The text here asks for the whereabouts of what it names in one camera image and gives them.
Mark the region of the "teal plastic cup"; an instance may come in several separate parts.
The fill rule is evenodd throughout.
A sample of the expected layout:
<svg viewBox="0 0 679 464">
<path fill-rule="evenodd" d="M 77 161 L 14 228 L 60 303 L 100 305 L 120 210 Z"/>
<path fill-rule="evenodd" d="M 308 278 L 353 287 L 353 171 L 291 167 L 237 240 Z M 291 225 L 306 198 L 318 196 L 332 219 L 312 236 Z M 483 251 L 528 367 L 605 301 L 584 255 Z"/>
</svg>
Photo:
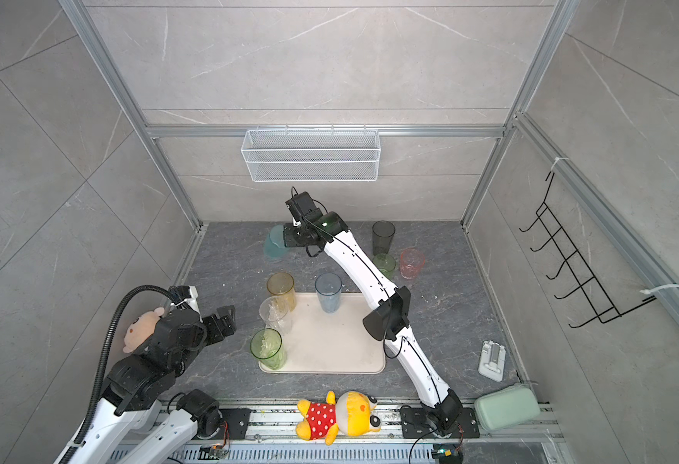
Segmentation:
<svg viewBox="0 0 679 464">
<path fill-rule="evenodd" d="M 285 245 L 283 236 L 283 225 L 273 226 L 265 239 L 264 256 L 269 260 L 279 261 L 288 251 L 289 248 Z"/>
</svg>

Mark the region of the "tall green plastic cup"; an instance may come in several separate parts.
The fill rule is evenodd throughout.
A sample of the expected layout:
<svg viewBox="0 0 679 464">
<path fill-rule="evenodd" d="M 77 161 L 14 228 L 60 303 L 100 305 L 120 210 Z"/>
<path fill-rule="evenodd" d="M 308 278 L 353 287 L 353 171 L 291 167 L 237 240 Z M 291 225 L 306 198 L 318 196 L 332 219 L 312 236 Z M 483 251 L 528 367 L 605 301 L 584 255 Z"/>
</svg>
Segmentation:
<svg viewBox="0 0 679 464">
<path fill-rule="evenodd" d="M 252 337 L 250 353 L 261 367 L 269 370 L 280 370 L 287 361 L 282 336 L 272 328 L 261 329 Z"/>
</svg>

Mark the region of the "clear plastic cup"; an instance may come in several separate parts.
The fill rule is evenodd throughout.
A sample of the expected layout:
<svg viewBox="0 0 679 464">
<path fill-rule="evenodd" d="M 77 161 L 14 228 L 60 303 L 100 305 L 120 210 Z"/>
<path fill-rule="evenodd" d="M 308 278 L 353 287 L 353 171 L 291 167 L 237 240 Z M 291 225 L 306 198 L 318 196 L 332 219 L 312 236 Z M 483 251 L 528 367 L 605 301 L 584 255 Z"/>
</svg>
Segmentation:
<svg viewBox="0 0 679 464">
<path fill-rule="evenodd" d="M 287 334 L 293 325 L 291 309 L 282 298 L 269 297 L 264 300 L 259 308 L 259 315 L 267 328 L 271 328 Z"/>
</svg>

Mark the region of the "blue plastic cup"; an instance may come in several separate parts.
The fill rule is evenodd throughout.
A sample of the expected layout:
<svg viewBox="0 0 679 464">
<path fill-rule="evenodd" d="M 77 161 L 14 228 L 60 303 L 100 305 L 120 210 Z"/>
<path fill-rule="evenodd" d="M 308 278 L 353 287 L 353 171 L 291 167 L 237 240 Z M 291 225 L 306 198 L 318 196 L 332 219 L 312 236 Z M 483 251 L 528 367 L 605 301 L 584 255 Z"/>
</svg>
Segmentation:
<svg viewBox="0 0 679 464">
<path fill-rule="evenodd" d="M 340 276 L 334 273 L 321 274 L 316 278 L 314 288 L 323 311 L 325 313 L 337 312 L 343 288 Z"/>
</svg>

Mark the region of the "tall amber plastic cup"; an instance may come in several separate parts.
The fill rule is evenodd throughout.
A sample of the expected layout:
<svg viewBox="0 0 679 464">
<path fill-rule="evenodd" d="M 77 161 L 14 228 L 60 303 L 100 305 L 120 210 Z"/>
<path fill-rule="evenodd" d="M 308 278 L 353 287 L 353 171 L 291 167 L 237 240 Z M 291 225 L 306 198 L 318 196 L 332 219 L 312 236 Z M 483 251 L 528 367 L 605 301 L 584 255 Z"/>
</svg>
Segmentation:
<svg viewBox="0 0 679 464">
<path fill-rule="evenodd" d="M 277 298 L 277 302 L 287 311 L 293 311 L 297 305 L 295 280 L 287 272 L 271 275 L 266 284 L 268 292 Z"/>
</svg>

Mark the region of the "dark grey plastic cup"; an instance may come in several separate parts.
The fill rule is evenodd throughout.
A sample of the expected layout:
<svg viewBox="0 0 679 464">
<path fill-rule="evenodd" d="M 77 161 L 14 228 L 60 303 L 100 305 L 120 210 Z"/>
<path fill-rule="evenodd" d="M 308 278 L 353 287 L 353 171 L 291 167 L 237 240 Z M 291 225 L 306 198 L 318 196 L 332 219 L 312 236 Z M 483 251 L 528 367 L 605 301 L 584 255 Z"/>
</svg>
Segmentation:
<svg viewBox="0 0 679 464">
<path fill-rule="evenodd" d="M 372 254 L 388 254 L 390 252 L 395 225 L 387 220 L 379 220 L 372 226 Z"/>
</svg>

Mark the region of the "beige plastic tray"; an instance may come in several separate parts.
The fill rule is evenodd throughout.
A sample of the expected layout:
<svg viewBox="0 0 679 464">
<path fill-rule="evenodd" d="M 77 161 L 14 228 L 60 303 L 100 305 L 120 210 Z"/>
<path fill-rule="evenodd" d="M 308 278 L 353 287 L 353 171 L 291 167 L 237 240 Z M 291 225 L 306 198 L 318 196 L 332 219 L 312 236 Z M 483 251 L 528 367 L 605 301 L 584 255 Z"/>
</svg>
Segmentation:
<svg viewBox="0 0 679 464">
<path fill-rule="evenodd" d="M 292 325 L 281 335 L 281 368 L 260 363 L 262 371 L 275 374 L 374 375 L 386 366 L 382 343 L 368 334 L 363 319 L 370 313 L 360 293 L 342 293 L 339 309 L 323 311 L 314 293 L 299 293 L 289 316 Z"/>
</svg>

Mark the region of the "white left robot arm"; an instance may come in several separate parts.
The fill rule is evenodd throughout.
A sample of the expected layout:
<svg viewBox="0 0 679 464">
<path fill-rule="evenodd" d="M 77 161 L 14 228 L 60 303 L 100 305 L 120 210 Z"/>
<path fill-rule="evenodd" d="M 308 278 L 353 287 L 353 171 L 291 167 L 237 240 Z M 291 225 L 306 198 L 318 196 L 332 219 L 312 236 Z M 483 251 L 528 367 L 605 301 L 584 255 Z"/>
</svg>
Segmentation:
<svg viewBox="0 0 679 464">
<path fill-rule="evenodd" d="M 170 306 L 130 355 L 109 365 L 120 320 L 133 298 L 144 292 L 165 297 Z M 86 414 L 59 454 L 58 462 L 107 462 L 130 431 L 157 419 L 159 396 L 174 386 L 203 349 L 235 334 L 232 305 L 204 316 L 197 298 L 195 287 L 186 285 L 164 289 L 144 284 L 124 295 L 105 335 Z M 218 434 L 229 434 L 219 402 L 205 392 L 193 390 L 178 397 L 175 409 L 124 460 L 163 463 L 193 438 L 210 439 Z"/>
</svg>

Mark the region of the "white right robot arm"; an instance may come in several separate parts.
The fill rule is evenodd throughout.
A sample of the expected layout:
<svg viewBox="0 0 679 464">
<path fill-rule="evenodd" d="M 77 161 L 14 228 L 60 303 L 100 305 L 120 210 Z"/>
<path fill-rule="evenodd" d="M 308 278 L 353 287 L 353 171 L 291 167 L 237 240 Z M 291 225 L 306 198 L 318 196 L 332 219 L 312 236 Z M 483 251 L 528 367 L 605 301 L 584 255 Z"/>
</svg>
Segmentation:
<svg viewBox="0 0 679 464">
<path fill-rule="evenodd" d="M 344 220 L 324 212 L 309 193 L 291 189 L 286 206 L 293 222 L 283 226 L 287 247 L 317 247 L 335 260 L 363 294 L 370 313 L 363 319 L 370 336 L 392 350 L 411 379 L 432 430 L 447 436 L 457 429 L 462 403 L 436 372 L 409 322 L 410 290 L 386 278 L 357 243 Z"/>
</svg>

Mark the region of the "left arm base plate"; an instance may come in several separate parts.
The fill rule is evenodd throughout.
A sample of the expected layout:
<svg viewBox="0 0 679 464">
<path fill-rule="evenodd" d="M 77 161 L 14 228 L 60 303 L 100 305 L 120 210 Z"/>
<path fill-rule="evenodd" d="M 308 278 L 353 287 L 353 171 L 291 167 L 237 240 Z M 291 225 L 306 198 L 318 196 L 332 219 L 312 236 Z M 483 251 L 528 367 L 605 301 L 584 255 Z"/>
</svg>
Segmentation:
<svg viewBox="0 0 679 464">
<path fill-rule="evenodd" d="M 251 410 L 248 408 L 221 409 L 221 426 L 214 436 L 215 440 L 222 441 L 225 431 L 228 431 L 228 440 L 245 440 L 246 432 L 250 426 Z"/>
</svg>

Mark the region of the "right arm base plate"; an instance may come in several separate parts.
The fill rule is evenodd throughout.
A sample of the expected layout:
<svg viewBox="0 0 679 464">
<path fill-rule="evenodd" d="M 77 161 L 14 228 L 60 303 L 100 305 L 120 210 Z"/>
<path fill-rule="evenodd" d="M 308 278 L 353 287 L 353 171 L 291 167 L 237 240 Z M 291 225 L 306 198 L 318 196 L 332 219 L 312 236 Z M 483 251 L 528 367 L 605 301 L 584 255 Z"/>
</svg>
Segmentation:
<svg viewBox="0 0 679 464">
<path fill-rule="evenodd" d="M 432 415 L 422 407 L 403 405 L 399 408 L 402 435 L 407 439 L 463 438 L 478 439 L 481 436 L 478 419 L 473 408 L 462 408 L 455 422 L 447 429 L 438 428 Z"/>
</svg>

